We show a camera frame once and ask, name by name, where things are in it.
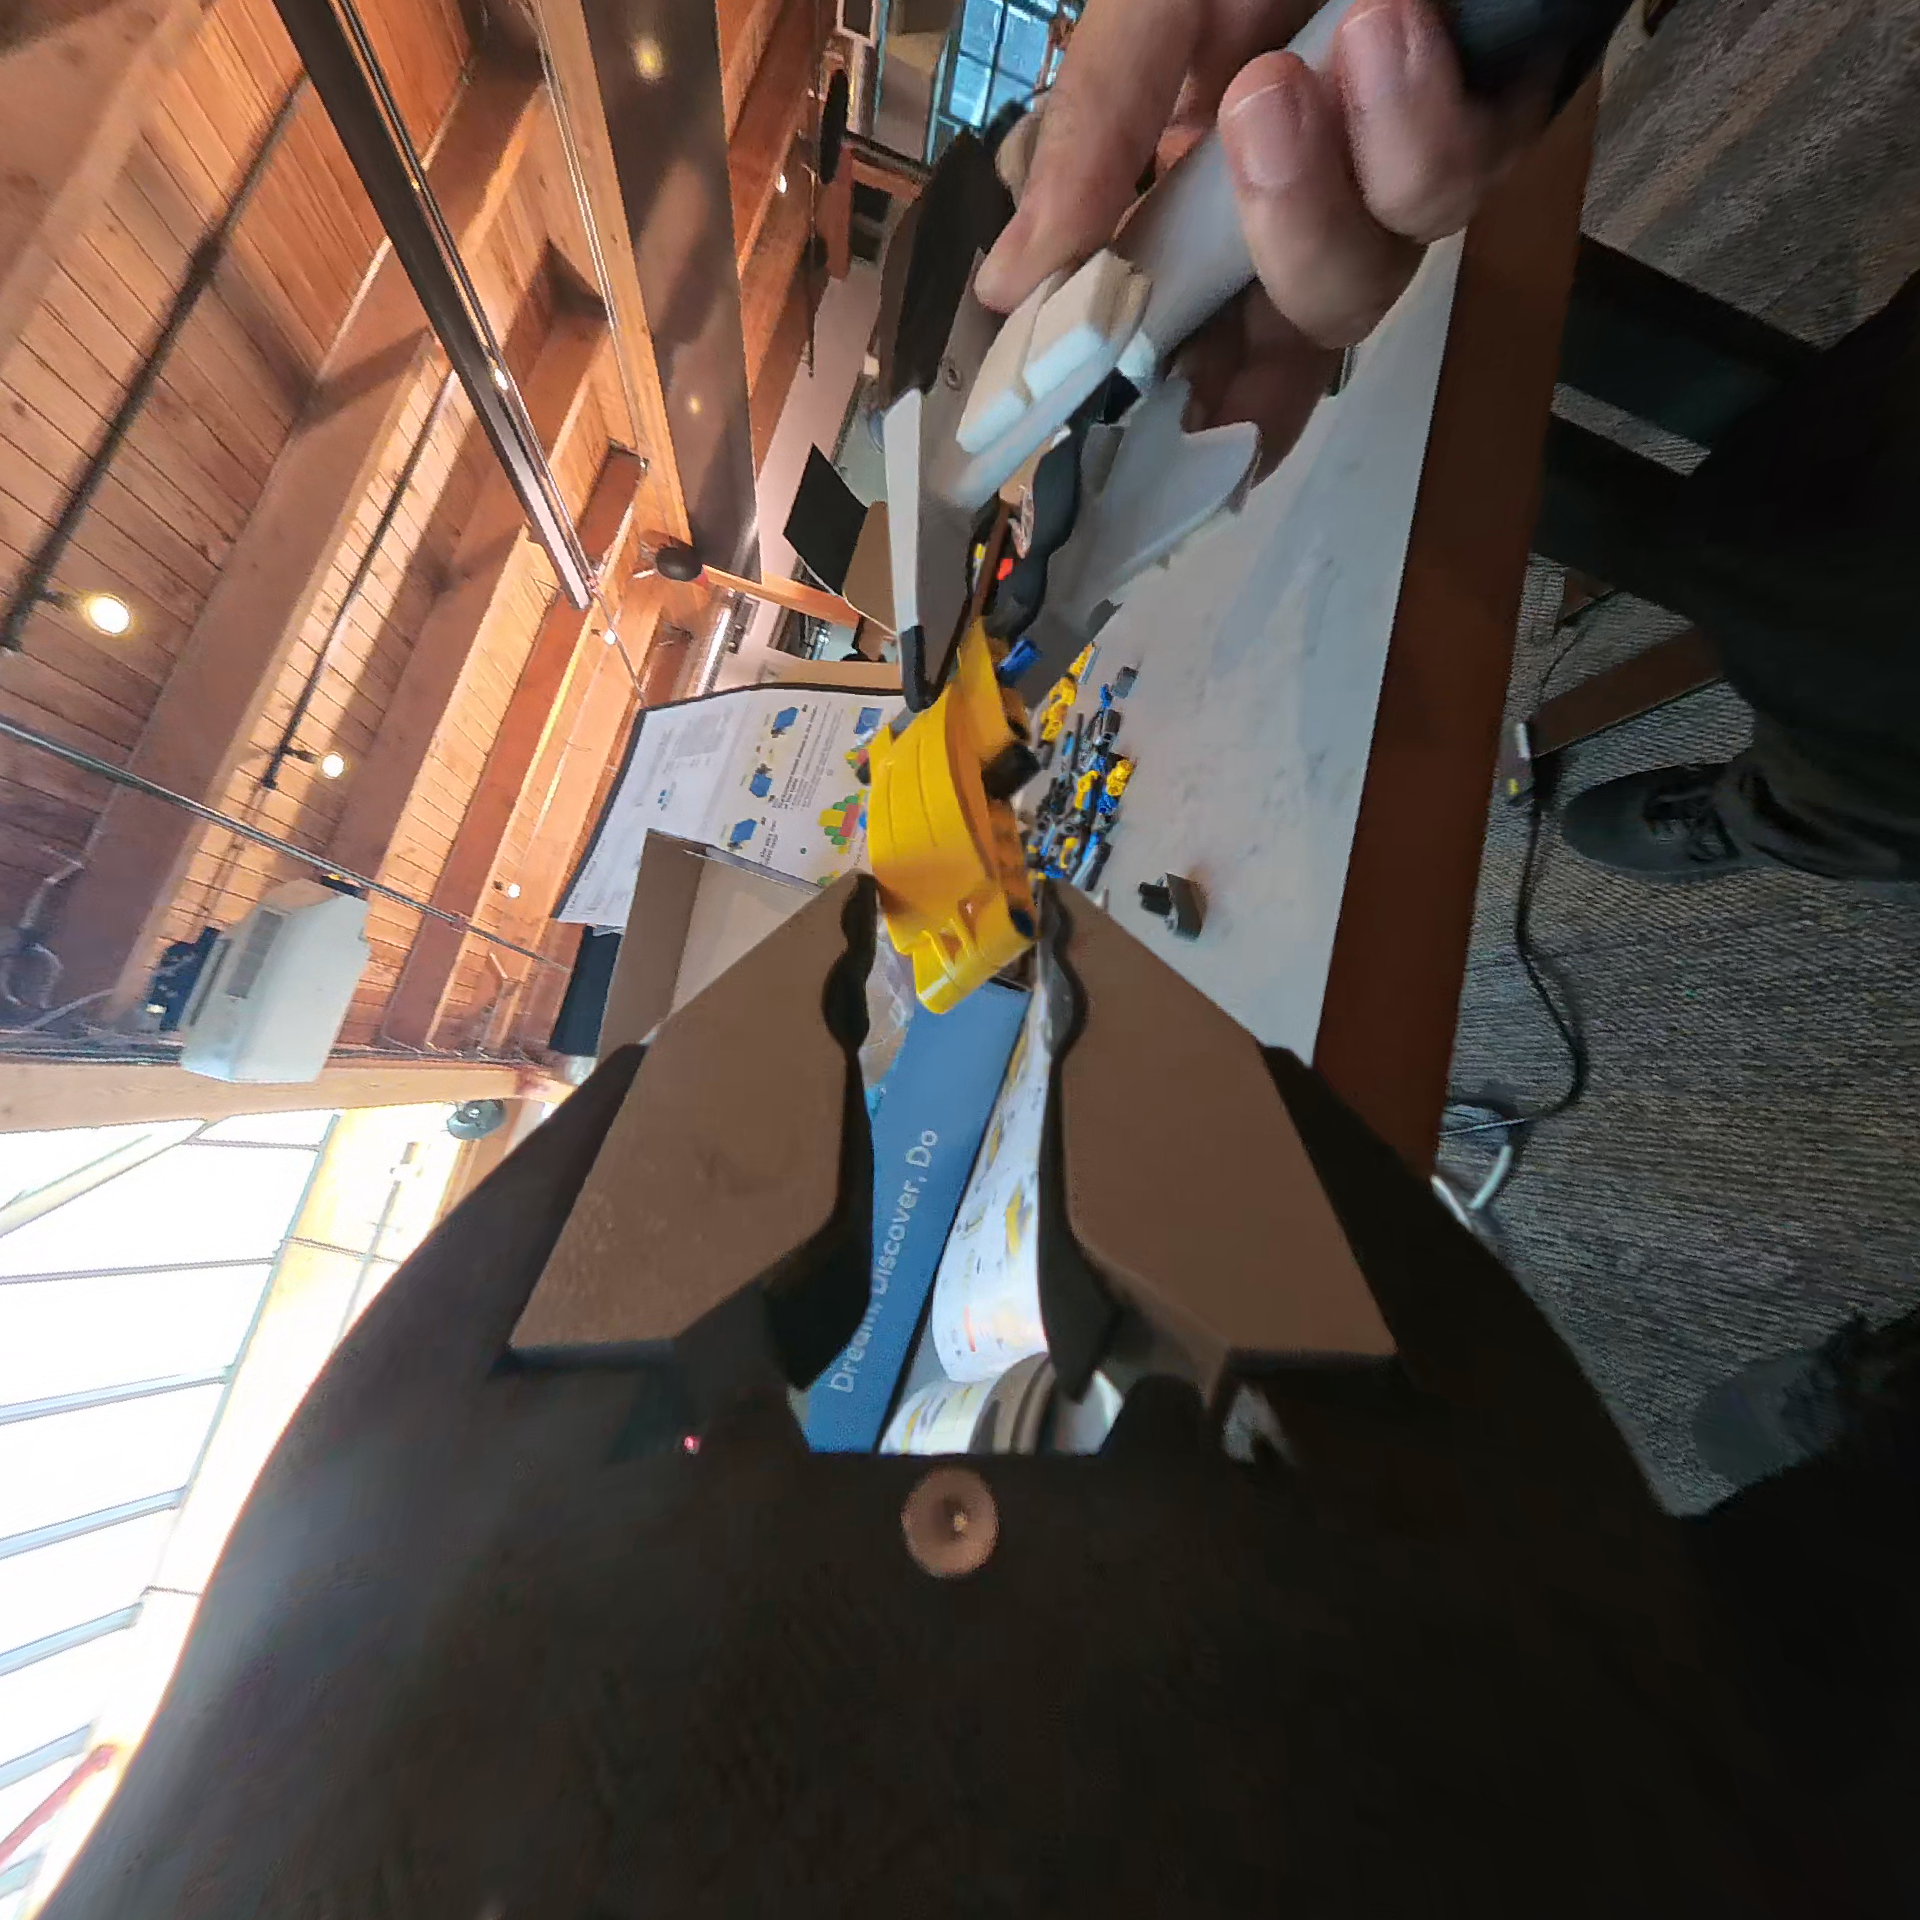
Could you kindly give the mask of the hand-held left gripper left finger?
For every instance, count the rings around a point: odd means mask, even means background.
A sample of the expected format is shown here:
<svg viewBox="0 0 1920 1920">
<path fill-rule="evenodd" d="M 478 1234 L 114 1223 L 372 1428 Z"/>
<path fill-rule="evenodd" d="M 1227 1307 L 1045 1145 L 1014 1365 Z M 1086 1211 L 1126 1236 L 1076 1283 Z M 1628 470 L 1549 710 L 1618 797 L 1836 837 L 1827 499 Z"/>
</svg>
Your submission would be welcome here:
<svg viewBox="0 0 1920 1920">
<path fill-rule="evenodd" d="M 819 890 L 666 1015 L 513 1332 L 528 1363 L 820 1377 L 874 1285 L 878 886 Z"/>
</svg>

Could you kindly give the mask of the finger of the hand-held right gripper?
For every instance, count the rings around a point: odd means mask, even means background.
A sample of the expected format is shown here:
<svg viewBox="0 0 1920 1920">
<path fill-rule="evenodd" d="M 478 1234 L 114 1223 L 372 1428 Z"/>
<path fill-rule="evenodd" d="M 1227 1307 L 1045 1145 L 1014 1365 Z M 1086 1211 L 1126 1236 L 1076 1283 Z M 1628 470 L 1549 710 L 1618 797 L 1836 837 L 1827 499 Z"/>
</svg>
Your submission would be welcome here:
<svg viewBox="0 0 1920 1920">
<path fill-rule="evenodd" d="M 940 486 L 968 461 L 953 436 L 963 409 L 961 383 L 932 383 L 905 388 L 881 421 L 893 620 L 913 714 L 937 702 L 969 620 L 976 507 Z"/>
<path fill-rule="evenodd" d="M 997 588 L 997 638 L 1090 638 L 1140 579 L 1240 510 L 1262 458 L 1251 423 L 1088 423 L 1040 458 L 1025 553 Z"/>
</svg>

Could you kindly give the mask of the grey desk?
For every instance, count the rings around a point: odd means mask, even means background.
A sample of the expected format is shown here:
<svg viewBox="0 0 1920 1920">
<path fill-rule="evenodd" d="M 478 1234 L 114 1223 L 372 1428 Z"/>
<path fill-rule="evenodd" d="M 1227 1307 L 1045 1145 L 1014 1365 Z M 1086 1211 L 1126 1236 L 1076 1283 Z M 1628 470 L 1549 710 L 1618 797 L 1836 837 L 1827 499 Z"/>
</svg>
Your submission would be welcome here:
<svg viewBox="0 0 1920 1920">
<path fill-rule="evenodd" d="M 1424 1179 L 1574 277 L 1596 87 L 1441 244 L 1240 517 L 1137 588 L 1110 917 Z M 1137 899 L 1187 876 L 1196 942 Z"/>
</svg>

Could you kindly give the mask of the person's right hand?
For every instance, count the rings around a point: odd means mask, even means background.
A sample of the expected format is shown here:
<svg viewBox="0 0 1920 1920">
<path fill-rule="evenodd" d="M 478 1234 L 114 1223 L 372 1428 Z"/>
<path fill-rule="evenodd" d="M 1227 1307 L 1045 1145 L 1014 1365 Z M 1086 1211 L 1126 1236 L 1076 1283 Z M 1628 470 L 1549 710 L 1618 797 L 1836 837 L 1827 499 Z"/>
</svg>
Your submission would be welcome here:
<svg viewBox="0 0 1920 1920">
<path fill-rule="evenodd" d="M 1257 479 L 1306 431 L 1345 350 L 1553 118 L 1521 92 L 1475 100 L 1429 4 L 1355 4 L 1322 69 L 1289 53 L 1313 12 L 1086 4 L 1014 218 L 976 270 L 976 300 L 1011 314 L 1109 244 L 1149 162 L 1171 167 L 1216 132 L 1256 284 L 1185 342 L 1185 426 L 1253 426 Z"/>
</svg>

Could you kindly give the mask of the blue cardboard box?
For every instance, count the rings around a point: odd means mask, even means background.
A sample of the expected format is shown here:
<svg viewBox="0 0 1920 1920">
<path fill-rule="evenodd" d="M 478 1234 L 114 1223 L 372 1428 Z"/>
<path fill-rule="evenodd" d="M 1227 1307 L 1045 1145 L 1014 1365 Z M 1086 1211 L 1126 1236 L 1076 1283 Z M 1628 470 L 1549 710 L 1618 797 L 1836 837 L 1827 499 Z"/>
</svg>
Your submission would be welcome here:
<svg viewBox="0 0 1920 1920">
<path fill-rule="evenodd" d="M 889 1425 L 1026 1004 L 1029 990 L 994 981 L 947 1015 L 918 1007 L 869 1094 L 872 1300 L 808 1393 L 811 1451 L 872 1454 Z"/>
</svg>

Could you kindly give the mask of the open instruction booklet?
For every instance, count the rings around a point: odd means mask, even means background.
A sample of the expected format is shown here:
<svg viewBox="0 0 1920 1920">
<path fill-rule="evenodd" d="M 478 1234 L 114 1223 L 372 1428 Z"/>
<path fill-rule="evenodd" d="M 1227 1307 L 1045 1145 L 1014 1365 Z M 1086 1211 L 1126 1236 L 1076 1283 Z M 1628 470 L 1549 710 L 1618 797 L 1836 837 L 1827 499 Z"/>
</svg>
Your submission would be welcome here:
<svg viewBox="0 0 1920 1920">
<path fill-rule="evenodd" d="M 1050 1002 L 1034 990 L 936 1271 L 883 1454 L 1096 1454 L 1120 1409 L 1096 1377 L 1067 1396 L 1040 1316 L 1040 1138 Z"/>
</svg>

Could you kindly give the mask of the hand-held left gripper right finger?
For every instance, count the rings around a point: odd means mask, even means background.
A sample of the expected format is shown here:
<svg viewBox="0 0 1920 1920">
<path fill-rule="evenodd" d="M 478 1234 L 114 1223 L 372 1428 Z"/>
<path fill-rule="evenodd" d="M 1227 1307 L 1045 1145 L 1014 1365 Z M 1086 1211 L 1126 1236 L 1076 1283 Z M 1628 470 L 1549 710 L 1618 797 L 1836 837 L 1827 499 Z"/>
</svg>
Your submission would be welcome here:
<svg viewBox="0 0 1920 1920">
<path fill-rule="evenodd" d="M 1253 1034 L 1076 892 L 1038 947 L 1038 1285 L 1061 1389 L 1379 1370 L 1396 1341 Z"/>
</svg>

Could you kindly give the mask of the printed paper sheet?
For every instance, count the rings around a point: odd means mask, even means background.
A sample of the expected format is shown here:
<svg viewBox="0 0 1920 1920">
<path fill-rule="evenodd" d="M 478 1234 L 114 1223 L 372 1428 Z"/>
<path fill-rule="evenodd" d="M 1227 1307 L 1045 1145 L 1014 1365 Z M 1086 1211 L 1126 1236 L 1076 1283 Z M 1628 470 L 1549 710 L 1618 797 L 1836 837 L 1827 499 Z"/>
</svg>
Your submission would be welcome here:
<svg viewBox="0 0 1920 1920">
<path fill-rule="evenodd" d="M 622 926 L 649 834 L 809 886 L 866 870 L 860 766 L 902 708 L 893 693 L 809 683 L 645 708 L 553 919 Z"/>
</svg>

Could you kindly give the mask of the white wall heater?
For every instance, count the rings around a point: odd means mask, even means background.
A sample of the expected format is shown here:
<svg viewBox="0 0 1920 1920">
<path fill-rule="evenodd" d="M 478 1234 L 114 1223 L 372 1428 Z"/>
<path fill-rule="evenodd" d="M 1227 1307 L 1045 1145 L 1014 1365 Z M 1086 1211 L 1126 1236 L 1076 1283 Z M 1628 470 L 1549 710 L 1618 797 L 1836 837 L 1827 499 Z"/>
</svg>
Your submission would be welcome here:
<svg viewBox="0 0 1920 1920">
<path fill-rule="evenodd" d="M 276 885 L 214 943 L 180 1022 L 180 1068 L 238 1086 L 313 1083 L 366 964 L 360 892 Z"/>
</svg>

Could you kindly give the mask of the yellow brick assembly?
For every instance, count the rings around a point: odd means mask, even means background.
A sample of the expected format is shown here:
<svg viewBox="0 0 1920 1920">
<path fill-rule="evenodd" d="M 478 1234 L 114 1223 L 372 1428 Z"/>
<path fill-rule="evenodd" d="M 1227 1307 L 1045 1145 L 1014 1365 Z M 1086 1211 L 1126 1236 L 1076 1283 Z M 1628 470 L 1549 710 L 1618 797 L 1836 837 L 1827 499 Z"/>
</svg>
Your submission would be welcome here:
<svg viewBox="0 0 1920 1920">
<path fill-rule="evenodd" d="M 1014 796 L 1038 773 L 1006 645 L 978 618 L 932 707 L 869 750 L 866 838 L 881 909 L 923 1007 L 947 1015 L 1038 939 Z"/>
</svg>

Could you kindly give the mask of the open brown cardboard box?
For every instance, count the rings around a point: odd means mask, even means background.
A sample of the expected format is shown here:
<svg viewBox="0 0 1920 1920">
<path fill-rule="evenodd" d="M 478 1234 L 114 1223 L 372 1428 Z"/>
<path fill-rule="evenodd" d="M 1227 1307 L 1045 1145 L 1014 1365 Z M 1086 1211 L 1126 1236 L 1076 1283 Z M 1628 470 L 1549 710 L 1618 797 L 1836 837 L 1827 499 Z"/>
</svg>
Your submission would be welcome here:
<svg viewBox="0 0 1920 1920">
<path fill-rule="evenodd" d="M 648 1041 L 819 893 L 732 854 L 648 833 L 619 938 L 597 1057 Z"/>
</svg>

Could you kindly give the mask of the pile of small bricks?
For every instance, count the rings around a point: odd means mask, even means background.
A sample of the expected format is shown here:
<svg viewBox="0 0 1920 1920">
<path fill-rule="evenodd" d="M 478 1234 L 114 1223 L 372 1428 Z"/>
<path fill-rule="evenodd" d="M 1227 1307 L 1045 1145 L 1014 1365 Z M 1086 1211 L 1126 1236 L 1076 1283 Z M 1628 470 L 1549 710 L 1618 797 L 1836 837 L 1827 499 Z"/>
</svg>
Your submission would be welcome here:
<svg viewBox="0 0 1920 1920">
<path fill-rule="evenodd" d="M 1099 890 L 1137 773 L 1137 759 L 1120 751 L 1122 705 L 1133 686 L 1131 663 L 1101 678 L 1097 642 L 1088 641 L 1034 710 L 1040 785 L 1020 812 L 1025 862 L 1040 879 Z"/>
</svg>

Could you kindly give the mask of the black sneaker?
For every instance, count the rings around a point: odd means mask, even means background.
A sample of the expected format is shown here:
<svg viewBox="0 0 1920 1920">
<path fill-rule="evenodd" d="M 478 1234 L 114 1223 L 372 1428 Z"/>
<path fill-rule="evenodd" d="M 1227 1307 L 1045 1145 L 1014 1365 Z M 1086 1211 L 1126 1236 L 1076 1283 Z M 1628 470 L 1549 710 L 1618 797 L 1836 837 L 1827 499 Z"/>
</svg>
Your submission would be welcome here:
<svg viewBox="0 0 1920 1920">
<path fill-rule="evenodd" d="M 1560 833 L 1571 852 L 1650 883 L 1723 879 L 1757 867 L 1722 817 L 1725 762 L 1621 775 L 1577 794 Z"/>
<path fill-rule="evenodd" d="M 1734 1483 L 1817 1459 L 1901 1465 L 1917 1446 L 1917 1310 L 1851 1316 L 1816 1346 L 1752 1361 L 1691 1418 L 1696 1455 Z"/>
</svg>

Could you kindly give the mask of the black flat panel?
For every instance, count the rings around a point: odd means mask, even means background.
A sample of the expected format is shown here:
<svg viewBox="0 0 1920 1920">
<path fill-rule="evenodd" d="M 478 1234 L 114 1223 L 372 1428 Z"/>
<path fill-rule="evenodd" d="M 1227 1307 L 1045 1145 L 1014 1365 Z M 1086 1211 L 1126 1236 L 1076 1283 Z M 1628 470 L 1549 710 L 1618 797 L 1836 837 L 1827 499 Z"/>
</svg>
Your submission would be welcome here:
<svg viewBox="0 0 1920 1920">
<path fill-rule="evenodd" d="M 808 463 L 784 522 L 784 539 L 813 583 L 829 591 L 846 588 L 866 517 L 869 503 L 853 492 L 843 473 L 819 445 L 809 445 Z"/>
</svg>

